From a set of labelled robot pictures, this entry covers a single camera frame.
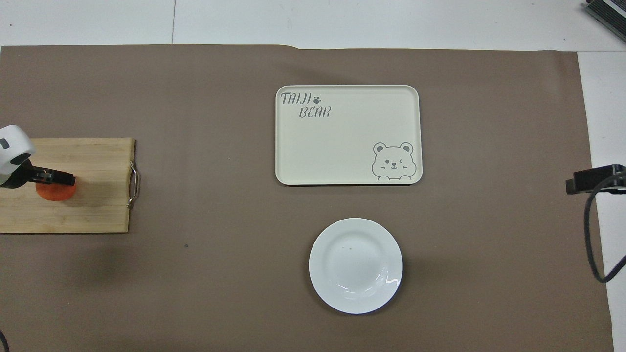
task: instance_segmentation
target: black cable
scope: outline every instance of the black cable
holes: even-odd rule
[[[591,266],[591,271],[593,272],[593,276],[596,278],[596,280],[602,282],[603,284],[609,282],[612,278],[615,277],[615,275],[617,275],[617,273],[620,270],[622,270],[624,266],[626,266],[626,256],[624,256],[622,260],[617,263],[617,265],[613,268],[613,270],[610,271],[608,275],[606,275],[605,277],[602,277],[600,275],[600,273],[598,272],[598,267],[595,265],[595,259],[593,258],[593,250],[591,248],[591,234],[589,231],[589,212],[591,210],[591,204],[593,203],[593,200],[595,196],[598,194],[598,192],[600,192],[600,190],[602,190],[604,187],[608,186],[611,182],[617,179],[621,179],[624,176],[626,176],[626,171],[618,172],[615,175],[611,175],[605,178],[604,181],[600,182],[597,186],[595,186],[595,188],[589,195],[589,198],[587,199],[587,203],[585,204],[584,226],[585,226],[585,245],[587,247],[587,259],[589,260],[589,265]]]
[[[2,331],[0,331],[0,340],[2,341],[4,352],[9,352],[9,342],[6,341],[6,337],[4,337],[4,334],[2,333]]]

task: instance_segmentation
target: white floor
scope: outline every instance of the white floor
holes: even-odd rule
[[[286,44],[578,51],[594,166],[626,165],[626,43],[583,0],[1,0],[0,46]],[[626,254],[626,196],[600,195],[605,266]],[[584,200],[578,197],[581,209]],[[626,272],[608,283],[626,352]]]

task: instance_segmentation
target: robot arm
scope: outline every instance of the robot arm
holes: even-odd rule
[[[73,174],[33,166],[28,159],[35,153],[30,138],[16,125],[0,128],[0,187],[15,189],[26,182],[73,186]]]
[[[0,177],[8,179],[35,151],[30,138],[18,126],[0,128]]]

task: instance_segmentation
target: metal handle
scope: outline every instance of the metal handle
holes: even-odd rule
[[[133,203],[135,203],[135,201],[137,200],[137,197],[139,197],[139,185],[141,184],[141,174],[137,170],[137,165],[135,165],[134,161],[130,162],[130,169],[135,174],[135,193],[132,195],[132,197],[130,197],[130,199],[128,200],[128,203],[126,203],[126,207],[129,209],[132,209]]]

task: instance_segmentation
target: ceramic plate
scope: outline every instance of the ceramic plate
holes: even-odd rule
[[[385,305],[400,285],[402,268],[400,248],[389,231],[360,218],[327,227],[309,257],[317,294],[336,310],[351,314]]]

